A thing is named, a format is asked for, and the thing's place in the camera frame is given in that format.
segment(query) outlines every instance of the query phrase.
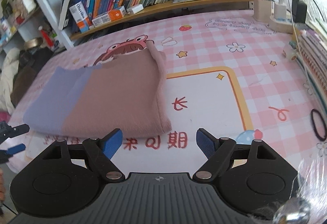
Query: blue gripper pad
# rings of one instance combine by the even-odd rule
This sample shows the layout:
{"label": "blue gripper pad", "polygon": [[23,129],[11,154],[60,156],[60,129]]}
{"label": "blue gripper pad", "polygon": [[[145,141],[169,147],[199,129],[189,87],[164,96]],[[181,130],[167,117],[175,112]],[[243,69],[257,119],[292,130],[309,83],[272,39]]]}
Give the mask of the blue gripper pad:
{"label": "blue gripper pad", "polygon": [[123,143],[123,132],[118,130],[112,137],[110,137],[103,146],[102,153],[107,158],[111,159],[116,151],[120,148]]}
{"label": "blue gripper pad", "polygon": [[201,149],[203,154],[209,159],[215,152],[215,143],[208,136],[200,131],[197,131],[197,146]]}
{"label": "blue gripper pad", "polygon": [[25,149],[26,149],[26,147],[24,144],[19,144],[14,147],[8,148],[8,150],[6,151],[6,154],[14,155],[14,154],[24,151]]}
{"label": "blue gripper pad", "polygon": [[71,215],[41,218],[19,213],[10,224],[253,224],[230,208],[211,184],[188,173],[130,173],[109,183],[89,206]]}

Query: orange box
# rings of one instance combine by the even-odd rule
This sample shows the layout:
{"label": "orange box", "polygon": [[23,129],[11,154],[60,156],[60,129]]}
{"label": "orange box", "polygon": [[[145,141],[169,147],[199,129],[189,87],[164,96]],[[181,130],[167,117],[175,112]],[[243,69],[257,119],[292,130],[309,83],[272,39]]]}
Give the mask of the orange box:
{"label": "orange box", "polygon": [[117,9],[112,9],[109,11],[109,17],[111,21],[115,21],[123,18],[126,15],[126,10],[124,6],[121,6]]}

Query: star print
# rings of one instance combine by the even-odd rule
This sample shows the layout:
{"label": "star print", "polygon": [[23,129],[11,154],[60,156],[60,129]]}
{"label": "star print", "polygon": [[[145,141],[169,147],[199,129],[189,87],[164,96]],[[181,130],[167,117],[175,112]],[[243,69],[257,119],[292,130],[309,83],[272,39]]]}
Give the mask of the star print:
{"label": "star print", "polygon": [[216,76],[217,79],[222,80],[224,78],[224,75],[220,74]]}
{"label": "star print", "polygon": [[179,58],[186,57],[186,56],[187,56],[187,52],[180,51],[180,52],[177,53],[176,55],[177,55]]}

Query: black charger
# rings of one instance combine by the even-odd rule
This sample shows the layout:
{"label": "black charger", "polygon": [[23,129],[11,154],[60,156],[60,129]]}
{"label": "black charger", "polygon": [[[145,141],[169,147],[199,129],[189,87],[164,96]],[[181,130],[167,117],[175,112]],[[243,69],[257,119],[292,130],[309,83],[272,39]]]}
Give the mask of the black charger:
{"label": "black charger", "polygon": [[294,23],[305,24],[308,6],[300,0],[292,0],[292,15]]}

